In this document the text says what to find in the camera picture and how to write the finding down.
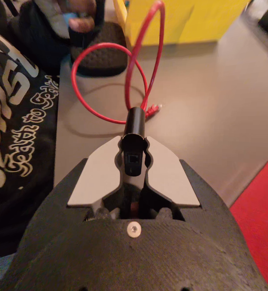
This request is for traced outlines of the dark honeycomb seat cushion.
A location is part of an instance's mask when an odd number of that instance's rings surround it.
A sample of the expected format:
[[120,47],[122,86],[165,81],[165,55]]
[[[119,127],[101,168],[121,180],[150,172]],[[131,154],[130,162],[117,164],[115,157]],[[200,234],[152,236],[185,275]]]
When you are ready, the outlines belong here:
[[[126,48],[122,28],[113,22],[104,22],[88,33],[78,33],[69,28],[71,62],[87,48],[104,42]],[[112,77],[121,74],[128,66],[128,55],[115,48],[97,49],[83,58],[78,73],[87,77]]]

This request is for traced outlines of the yellow plastic bin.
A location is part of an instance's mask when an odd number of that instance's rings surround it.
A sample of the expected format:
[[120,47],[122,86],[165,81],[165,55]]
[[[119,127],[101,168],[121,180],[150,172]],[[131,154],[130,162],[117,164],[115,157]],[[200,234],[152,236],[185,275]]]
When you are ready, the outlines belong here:
[[[153,0],[114,0],[115,13],[133,47]],[[164,45],[217,42],[248,0],[165,0]]]

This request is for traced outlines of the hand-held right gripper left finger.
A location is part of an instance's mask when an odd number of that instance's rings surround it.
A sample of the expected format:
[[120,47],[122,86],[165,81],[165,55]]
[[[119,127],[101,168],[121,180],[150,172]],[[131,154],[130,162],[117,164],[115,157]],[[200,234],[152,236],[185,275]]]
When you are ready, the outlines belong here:
[[87,159],[68,200],[69,207],[99,207],[107,195],[121,185],[121,173],[115,161],[120,153],[120,136],[97,148]]

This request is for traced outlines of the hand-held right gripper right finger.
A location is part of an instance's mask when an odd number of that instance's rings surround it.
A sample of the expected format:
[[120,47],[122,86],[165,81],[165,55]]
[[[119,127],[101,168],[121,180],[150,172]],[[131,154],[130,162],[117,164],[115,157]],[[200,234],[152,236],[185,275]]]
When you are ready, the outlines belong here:
[[146,154],[150,157],[145,181],[147,186],[166,201],[177,206],[199,207],[200,202],[180,163],[166,146],[148,136]]

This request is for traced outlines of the black ethernet splitter box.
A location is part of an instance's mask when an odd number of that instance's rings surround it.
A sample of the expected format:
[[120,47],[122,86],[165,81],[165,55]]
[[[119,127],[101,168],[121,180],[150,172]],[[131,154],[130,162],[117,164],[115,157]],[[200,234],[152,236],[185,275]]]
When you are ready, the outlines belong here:
[[121,147],[124,153],[125,174],[137,177],[142,171],[145,141],[145,111],[140,107],[129,110]]

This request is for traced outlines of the person's left hand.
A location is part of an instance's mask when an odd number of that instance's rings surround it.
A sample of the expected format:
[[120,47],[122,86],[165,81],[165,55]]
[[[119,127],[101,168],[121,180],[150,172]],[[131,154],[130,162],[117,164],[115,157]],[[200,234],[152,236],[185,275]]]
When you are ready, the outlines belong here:
[[77,18],[69,20],[70,28],[79,33],[87,33],[95,27],[96,1],[95,0],[70,0],[69,11],[77,13]]

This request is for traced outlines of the red plastic bin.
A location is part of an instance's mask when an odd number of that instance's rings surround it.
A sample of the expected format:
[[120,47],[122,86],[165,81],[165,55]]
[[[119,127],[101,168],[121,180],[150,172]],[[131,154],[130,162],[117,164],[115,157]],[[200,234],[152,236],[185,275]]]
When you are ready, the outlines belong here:
[[231,206],[231,213],[268,283],[268,162]]

